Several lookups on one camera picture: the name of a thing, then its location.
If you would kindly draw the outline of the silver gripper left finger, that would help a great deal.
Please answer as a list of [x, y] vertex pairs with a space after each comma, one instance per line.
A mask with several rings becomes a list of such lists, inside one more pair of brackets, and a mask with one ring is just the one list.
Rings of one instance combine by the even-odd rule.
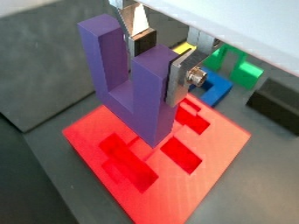
[[146, 7], [135, 0], [108, 0], [123, 27], [126, 43], [132, 57], [156, 45], [156, 30], [150, 27]]

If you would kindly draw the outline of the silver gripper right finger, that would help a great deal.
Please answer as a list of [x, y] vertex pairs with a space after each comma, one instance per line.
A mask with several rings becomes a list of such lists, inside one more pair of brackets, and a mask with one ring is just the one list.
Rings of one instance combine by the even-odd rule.
[[170, 64], [166, 103], [175, 107], [188, 93], [190, 86], [201, 87], [207, 80], [203, 61], [221, 47], [221, 41], [198, 28], [190, 27], [188, 47]]

